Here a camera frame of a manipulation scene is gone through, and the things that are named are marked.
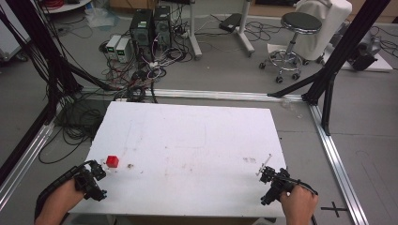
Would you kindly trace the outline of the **white stand leg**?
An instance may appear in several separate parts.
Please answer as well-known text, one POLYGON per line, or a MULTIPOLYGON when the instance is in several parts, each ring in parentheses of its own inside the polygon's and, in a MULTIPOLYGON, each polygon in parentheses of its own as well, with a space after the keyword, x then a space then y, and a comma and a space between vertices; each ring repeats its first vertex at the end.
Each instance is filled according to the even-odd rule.
POLYGON ((243 0, 240 24, 239 24, 239 27, 237 28, 237 36, 241 40, 243 47, 245 48, 249 57, 251 57, 252 54, 254 53, 254 47, 251 44, 251 42, 249 41, 249 39, 247 38, 245 31, 246 31, 246 22, 247 22, 248 15, 249 15, 251 1, 252 0, 243 0))
POLYGON ((189 39, 193 50, 193 58, 199 60, 202 57, 202 51, 195 35, 195 0, 189 0, 190 4, 190 29, 189 39))

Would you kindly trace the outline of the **black round stool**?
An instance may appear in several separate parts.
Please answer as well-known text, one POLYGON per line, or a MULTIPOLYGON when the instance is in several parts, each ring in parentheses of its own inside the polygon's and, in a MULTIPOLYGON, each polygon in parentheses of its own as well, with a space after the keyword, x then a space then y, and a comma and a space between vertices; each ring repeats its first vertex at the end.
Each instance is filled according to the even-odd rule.
POLYGON ((276 83, 283 82, 283 72, 292 72, 294 81, 300 78, 302 58, 294 52, 298 35, 314 35, 321 29, 322 23, 313 15, 303 12, 289 12, 282 16, 281 25, 294 33, 294 36, 285 49, 275 50, 268 55, 268 59, 262 62, 259 67, 264 68, 266 62, 270 62, 278 68, 276 83))

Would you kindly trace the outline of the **clear plastic bag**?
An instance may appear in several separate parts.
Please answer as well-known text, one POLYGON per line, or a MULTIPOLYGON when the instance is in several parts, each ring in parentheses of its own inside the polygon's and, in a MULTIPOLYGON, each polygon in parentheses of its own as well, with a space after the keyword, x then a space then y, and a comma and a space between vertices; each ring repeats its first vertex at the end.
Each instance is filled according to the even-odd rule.
POLYGON ((91 28, 110 29, 119 22, 119 18, 106 8, 87 8, 84 13, 87 25, 91 28))

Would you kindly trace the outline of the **flat black box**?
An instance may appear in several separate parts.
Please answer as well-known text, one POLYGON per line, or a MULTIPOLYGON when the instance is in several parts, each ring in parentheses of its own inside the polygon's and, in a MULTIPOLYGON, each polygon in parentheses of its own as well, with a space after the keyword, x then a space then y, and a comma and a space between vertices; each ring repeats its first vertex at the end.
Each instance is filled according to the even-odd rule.
POLYGON ((241 17, 242 15, 240 13, 233 13, 220 22, 219 28, 228 33, 232 33, 240 25, 241 17))

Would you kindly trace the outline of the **black device on white board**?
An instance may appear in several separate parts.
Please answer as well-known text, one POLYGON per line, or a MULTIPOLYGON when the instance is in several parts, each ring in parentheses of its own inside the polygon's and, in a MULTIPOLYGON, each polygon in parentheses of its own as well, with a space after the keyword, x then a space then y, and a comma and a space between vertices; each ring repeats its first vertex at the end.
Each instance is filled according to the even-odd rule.
POLYGON ((379 54, 381 40, 367 33, 343 65, 345 70, 389 72, 392 67, 379 54))

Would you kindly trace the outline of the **person's right hand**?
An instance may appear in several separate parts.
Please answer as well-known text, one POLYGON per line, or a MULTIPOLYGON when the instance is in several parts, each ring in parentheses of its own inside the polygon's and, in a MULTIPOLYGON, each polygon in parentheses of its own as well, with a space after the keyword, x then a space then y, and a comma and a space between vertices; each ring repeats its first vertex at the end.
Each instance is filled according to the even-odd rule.
POLYGON ((286 218, 311 218, 318 203, 318 196, 301 186, 290 193, 283 192, 280 202, 286 218))

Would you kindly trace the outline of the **person's left hand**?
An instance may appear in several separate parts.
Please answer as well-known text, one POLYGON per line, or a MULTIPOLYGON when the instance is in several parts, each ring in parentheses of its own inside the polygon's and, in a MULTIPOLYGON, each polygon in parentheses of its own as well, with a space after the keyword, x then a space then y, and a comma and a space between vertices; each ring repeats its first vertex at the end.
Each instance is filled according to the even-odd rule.
POLYGON ((84 193, 77 190, 75 180, 70 179, 58 187, 46 200, 44 210, 51 216, 63 217, 70 209, 77 205, 84 198, 84 193))

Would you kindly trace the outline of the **aluminium floor rail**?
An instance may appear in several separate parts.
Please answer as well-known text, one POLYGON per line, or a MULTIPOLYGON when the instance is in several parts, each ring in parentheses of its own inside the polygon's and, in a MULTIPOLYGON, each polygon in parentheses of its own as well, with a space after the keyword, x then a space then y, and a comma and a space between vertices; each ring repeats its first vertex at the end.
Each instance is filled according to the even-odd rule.
POLYGON ((349 215, 354 225, 370 225, 362 209, 360 200, 353 188, 344 164, 339 155, 338 149, 330 135, 322 128, 322 114, 317 106, 310 106, 309 110, 314 119, 315 127, 320 136, 330 167, 334 173, 335 179, 342 192, 344 202, 347 206, 349 215))
POLYGON ((5 182, 0 186, 0 212, 7 205, 15 189, 22 182, 24 176, 30 169, 39 151, 45 145, 54 131, 54 124, 42 126, 33 136, 33 140, 24 148, 22 157, 17 161, 5 182))
POLYGON ((186 98, 186 99, 208 99, 247 102, 302 102, 300 95, 286 95, 284 97, 271 97, 262 93, 242 93, 223 91, 200 91, 200 90, 176 90, 176 89, 154 89, 156 98, 186 98))

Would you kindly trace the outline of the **thin white stick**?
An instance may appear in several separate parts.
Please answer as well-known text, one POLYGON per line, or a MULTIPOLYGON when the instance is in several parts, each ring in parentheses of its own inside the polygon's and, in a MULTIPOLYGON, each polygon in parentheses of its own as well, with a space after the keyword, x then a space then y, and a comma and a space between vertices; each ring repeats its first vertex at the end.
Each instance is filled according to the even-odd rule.
POLYGON ((258 172, 256 173, 256 176, 259 176, 266 169, 268 162, 270 161, 271 158, 272 158, 272 154, 268 154, 267 159, 265 160, 264 163, 262 163, 261 167, 259 168, 258 172))

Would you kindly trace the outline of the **slim black computer tower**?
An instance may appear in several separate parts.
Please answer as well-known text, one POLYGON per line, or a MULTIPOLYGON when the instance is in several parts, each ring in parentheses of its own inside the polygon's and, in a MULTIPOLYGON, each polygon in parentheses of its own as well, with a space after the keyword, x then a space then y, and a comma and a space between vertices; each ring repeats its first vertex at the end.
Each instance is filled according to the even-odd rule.
POLYGON ((156 6, 154 10, 155 34, 158 48, 166 50, 171 47, 171 9, 169 6, 156 6))

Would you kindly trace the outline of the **large black computer tower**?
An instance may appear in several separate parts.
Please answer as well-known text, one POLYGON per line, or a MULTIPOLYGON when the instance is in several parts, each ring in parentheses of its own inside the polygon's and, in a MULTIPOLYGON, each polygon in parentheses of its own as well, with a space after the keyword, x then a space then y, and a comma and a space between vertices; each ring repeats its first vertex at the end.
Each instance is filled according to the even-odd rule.
POLYGON ((139 8, 135 11, 130 23, 130 35, 136 57, 140 61, 152 61, 151 46, 154 39, 154 23, 151 9, 139 8))

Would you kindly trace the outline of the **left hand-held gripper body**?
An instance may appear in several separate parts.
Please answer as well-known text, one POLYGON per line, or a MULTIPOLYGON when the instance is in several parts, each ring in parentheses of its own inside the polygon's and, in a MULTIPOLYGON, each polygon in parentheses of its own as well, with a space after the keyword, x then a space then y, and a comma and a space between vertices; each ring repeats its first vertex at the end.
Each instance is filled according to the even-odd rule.
POLYGON ((84 194, 86 200, 92 199, 91 192, 95 189, 100 189, 97 185, 94 176, 88 169, 81 169, 75 176, 75 189, 84 194))

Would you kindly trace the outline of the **round white table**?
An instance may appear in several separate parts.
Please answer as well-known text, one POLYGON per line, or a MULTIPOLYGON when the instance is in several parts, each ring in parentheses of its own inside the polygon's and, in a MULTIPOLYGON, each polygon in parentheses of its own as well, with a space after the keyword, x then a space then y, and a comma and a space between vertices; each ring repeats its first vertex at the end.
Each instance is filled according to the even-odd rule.
POLYGON ((86 5, 90 5, 92 3, 92 0, 79 0, 77 4, 67 4, 65 3, 61 7, 42 7, 41 9, 46 13, 46 14, 54 14, 54 13, 61 13, 61 12, 67 12, 71 11, 77 8, 82 8, 85 7, 86 5))

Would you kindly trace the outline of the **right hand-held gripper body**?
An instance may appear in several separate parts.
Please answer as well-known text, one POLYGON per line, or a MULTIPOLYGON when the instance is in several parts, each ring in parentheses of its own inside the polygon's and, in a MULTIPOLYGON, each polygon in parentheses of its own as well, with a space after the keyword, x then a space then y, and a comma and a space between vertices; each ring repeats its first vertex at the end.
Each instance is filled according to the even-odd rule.
POLYGON ((269 197, 273 201, 279 200, 284 191, 291 192, 293 188, 294 184, 290 181, 290 173, 287 170, 280 168, 280 171, 272 177, 269 197))

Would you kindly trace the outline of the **white cloth cover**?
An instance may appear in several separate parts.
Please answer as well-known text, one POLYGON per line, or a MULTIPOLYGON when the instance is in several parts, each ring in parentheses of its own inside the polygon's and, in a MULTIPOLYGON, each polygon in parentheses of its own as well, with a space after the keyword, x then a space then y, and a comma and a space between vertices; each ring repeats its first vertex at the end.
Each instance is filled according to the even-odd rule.
POLYGON ((296 12, 313 15, 322 23, 322 27, 315 35, 299 35, 295 53, 306 60, 317 59, 351 11, 352 4, 347 0, 299 0, 296 12))

